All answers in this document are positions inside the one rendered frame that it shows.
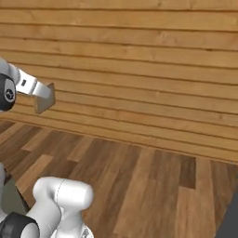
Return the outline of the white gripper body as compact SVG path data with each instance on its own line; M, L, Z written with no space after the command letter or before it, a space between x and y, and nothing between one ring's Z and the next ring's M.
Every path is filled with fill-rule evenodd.
M49 108L51 108L55 100L55 87L53 83L44 85L41 82L36 84L33 91L34 96L34 110L37 114L40 114Z

